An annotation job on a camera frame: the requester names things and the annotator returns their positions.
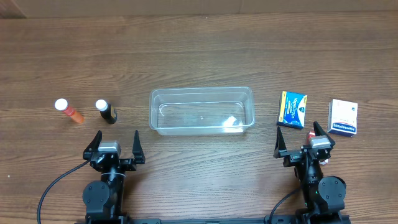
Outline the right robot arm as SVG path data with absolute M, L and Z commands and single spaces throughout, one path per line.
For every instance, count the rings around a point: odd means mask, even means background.
M 277 128 L 274 157 L 283 159 L 284 167 L 293 167 L 300 182 L 299 188 L 282 198 L 266 217 L 266 223 L 349 223 L 345 208 L 346 183 L 337 176 L 324 176 L 320 162 L 331 157 L 335 141 L 322 129 L 318 122 L 313 123 L 315 136 L 300 149 L 288 151 L 281 129 Z M 302 191 L 305 208 L 293 215 L 275 215 L 277 208 L 290 196 Z

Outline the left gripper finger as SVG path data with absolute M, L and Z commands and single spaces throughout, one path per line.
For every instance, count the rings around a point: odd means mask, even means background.
M 102 140 L 102 131 L 99 130 L 96 133 L 96 136 L 92 140 L 92 142 L 89 143 L 87 148 L 83 151 L 84 153 L 89 153 L 89 152 L 95 152 L 98 150 L 99 144 L 101 143 Z
M 140 142 L 140 139 L 139 139 L 138 130 L 135 130 L 135 133 L 134 133 L 132 154 L 134 155 L 135 159 L 145 159 L 145 155 L 144 155 L 144 152 L 142 150 L 141 142 Z

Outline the blue yellow VapoDrops box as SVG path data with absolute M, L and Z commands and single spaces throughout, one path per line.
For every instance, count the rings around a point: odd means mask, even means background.
M 277 124 L 291 128 L 305 127 L 307 95 L 283 91 L 280 97 Z

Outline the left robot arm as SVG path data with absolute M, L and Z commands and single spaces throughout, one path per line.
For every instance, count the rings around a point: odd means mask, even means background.
M 101 173 L 101 179 L 90 182 L 83 191 L 86 223 L 131 223 L 131 217 L 123 212 L 124 180 L 126 172 L 136 171 L 146 160 L 138 131 L 134 133 L 133 157 L 120 155 L 119 142 L 103 141 L 101 131 L 83 151 L 83 159 Z

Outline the dark bottle white cap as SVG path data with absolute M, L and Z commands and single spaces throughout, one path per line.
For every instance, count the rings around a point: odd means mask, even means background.
M 95 103 L 103 119 L 109 124 L 114 124 L 117 121 L 116 109 L 105 100 L 97 100 Z

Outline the white blue Hansaplast box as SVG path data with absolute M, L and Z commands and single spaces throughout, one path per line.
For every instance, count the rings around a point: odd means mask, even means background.
M 329 103 L 327 132 L 352 137 L 357 134 L 358 104 L 332 99 Z

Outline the red white small box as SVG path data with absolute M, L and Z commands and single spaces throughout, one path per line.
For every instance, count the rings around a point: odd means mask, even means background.
M 307 138 L 306 138 L 305 144 L 306 145 L 310 144 L 310 140 L 313 137 L 315 137 L 315 133 L 313 131 L 309 131 L 308 134 L 307 134 Z M 324 166 L 324 165 L 327 165 L 327 164 L 328 164 L 328 159 L 320 161 L 320 165 Z

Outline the orange tube white cap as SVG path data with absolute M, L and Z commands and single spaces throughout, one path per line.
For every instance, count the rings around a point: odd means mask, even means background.
M 55 101 L 55 109 L 63 112 L 68 117 L 70 117 L 74 122 L 82 124 L 84 122 L 84 117 L 77 112 L 75 108 L 70 106 L 68 101 L 64 98 L 59 98 Z

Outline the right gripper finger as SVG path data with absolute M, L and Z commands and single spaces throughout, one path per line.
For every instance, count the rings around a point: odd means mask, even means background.
M 281 128 L 278 126 L 277 127 L 277 138 L 276 138 L 273 156 L 274 157 L 284 157 L 284 155 L 286 153 L 287 153 L 287 148 L 285 145 L 283 134 L 282 134 Z
M 313 130 L 316 136 L 326 136 L 330 141 L 330 145 L 331 146 L 335 145 L 335 141 L 331 137 L 329 137 L 329 135 L 322 129 L 322 127 L 319 125 L 317 121 L 313 122 Z

